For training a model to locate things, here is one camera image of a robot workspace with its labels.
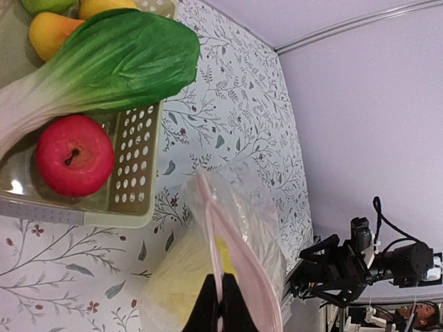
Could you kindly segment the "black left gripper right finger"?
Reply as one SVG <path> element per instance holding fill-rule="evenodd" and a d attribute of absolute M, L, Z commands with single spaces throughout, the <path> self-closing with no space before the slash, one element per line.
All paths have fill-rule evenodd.
<path fill-rule="evenodd" d="M 258 332 L 234 275 L 225 274 L 223 276 L 222 290 L 222 331 Z"/>

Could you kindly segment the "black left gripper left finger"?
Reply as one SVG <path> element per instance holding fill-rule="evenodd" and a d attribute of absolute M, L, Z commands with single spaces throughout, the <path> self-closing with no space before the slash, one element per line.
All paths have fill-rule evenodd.
<path fill-rule="evenodd" d="M 218 331 L 219 302 L 213 275 L 207 275 L 182 332 Z"/>

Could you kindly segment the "clear zip top bag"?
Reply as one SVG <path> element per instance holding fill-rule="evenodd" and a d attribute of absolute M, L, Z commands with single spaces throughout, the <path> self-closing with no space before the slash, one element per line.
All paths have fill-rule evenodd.
<path fill-rule="evenodd" d="M 198 169 L 182 187 L 192 224 L 206 226 L 222 331 L 222 279 L 234 275 L 259 331 L 283 329 L 286 273 L 278 213 L 257 166 L 236 159 L 209 172 Z"/>

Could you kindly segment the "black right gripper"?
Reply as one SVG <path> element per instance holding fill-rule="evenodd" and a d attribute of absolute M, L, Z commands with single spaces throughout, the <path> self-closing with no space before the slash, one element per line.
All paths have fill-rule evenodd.
<path fill-rule="evenodd" d="M 289 279 L 293 295 L 347 308 L 372 285 L 372 275 L 362 258 L 350 245 L 339 246 L 339 241 L 333 234 L 300 252 L 301 266 Z"/>

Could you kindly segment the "toy napa cabbage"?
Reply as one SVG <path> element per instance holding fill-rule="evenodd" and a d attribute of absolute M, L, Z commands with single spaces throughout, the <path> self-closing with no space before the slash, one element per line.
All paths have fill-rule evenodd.
<path fill-rule="evenodd" d="M 141 326 L 145 331 L 182 331 L 206 276 L 213 273 L 207 227 L 192 224 L 146 283 Z"/>

